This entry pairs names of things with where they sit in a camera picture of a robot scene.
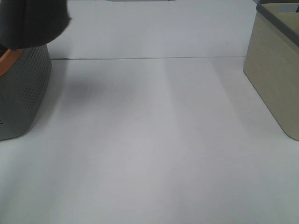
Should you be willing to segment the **dark navy blue towel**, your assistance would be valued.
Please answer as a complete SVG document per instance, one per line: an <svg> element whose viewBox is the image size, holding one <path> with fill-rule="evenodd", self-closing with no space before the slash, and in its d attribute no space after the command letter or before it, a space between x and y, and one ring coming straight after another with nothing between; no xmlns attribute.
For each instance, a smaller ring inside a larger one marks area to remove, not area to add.
<svg viewBox="0 0 299 224"><path fill-rule="evenodd" d="M42 46L59 37L70 21L66 0L2 0L0 44L12 50Z"/></svg>

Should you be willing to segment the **grey perforated basket orange rim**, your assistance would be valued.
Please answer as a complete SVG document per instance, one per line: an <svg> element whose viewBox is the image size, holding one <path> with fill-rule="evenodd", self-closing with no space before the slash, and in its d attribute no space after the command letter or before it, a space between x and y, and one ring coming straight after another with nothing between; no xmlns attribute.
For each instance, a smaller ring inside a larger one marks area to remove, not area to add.
<svg viewBox="0 0 299 224"><path fill-rule="evenodd" d="M45 95L51 59L46 45L8 50L0 60L0 138L25 134Z"/></svg>

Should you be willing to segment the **beige bin grey rim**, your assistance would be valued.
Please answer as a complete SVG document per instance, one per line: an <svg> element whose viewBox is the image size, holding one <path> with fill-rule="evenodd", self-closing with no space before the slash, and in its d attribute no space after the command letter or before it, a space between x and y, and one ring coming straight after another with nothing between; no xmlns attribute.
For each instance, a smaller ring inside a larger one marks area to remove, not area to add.
<svg viewBox="0 0 299 224"><path fill-rule="evenodd" d="M299 2L260 0L243 72L283 132L299 139Z"/></svg>

